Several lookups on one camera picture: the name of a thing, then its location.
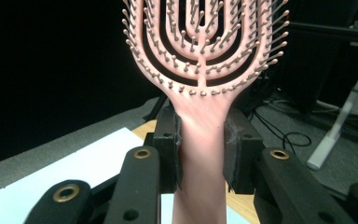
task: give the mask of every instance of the black backdrop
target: black backdrop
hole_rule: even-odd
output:
[[[0,1],[0,160],[159,95],[118,0]]]

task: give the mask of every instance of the gray carpet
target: gray carpet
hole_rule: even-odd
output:
[[[0,188],[4,188],[122,127],[132,130],[142,125],[144,123],[142,117],[151,111],[156,101],[157,98],[151,99],[139,108],[95,123],[16,157],[1,161]],[[260,106],[256,111],[283,133],[298,132],[311,139],[309,146],[295,147],[297,156],[304,163],[324,137],[328,130],[328,123],[332,122],[332,120],[325,121],[318,114],[302,119],[296,113],[282,112],[271,105]],[[323,128],[316,125],[316,121],[320,120],[327,122],[327,125]],[[252,123],[263,136],[266,147],[282,147],[282,140],[274,136],[258,118],[252,117]],[[293,143],[307,142],[307,139],[301,135],[291,135],[290,140]],[[323,168],[318,172],[311,172],[327,187],[346,193],[352,183],[358,182],[358,143],[345,136],[341,137]]]

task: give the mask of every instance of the black cable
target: black cable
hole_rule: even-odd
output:
[[[260,120],[260,122],[263,123],[264,126],[266,126],[267,129],[269,129],[270,132],[272,132],[277,138],[279,138],[282,141],[283,149],[286,149],[286,144],[289,144],[289,146],[292,149],[293,153],[296,155],[296,151],[295,151],[294,147],[308,147],[312,143],[310,137],[308,137],[307,135],[305,135],[303,133],[297,133],[297,132],[283,133],[278,127],[276,127],[271,122],[269,122],[268,120],[263,118],[256,110],[254,110],[253,113]],[[294,134],[305,137],[308,140],[308,142],[303,143],[303,144],[301,144],[301,143],[293,143],[292,141],[290,141],[289,136],[294,135]]]

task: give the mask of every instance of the table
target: table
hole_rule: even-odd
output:
[[[140,127],[132,130],[133,133],[138,135],[140,138],[145,139],[147,133],[152,133],[155,131],[157,121],[150,120],[147,123],[141,125]],[[258,220],[257,213],[255,211],[255,206],[253,204],[254,195],[239,195],[234,194],[233,192],[226,194],[227,205],[231,207],[234,211],[248,220],[250,223],[260,223]]]

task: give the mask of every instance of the hairbrush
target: hairbrush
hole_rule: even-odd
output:
[[[235,97],[283,55],[288,21],[272,27],[287,0],[123,2],[136,64],[182,119],[172,223],[226,223],[224,122]]]

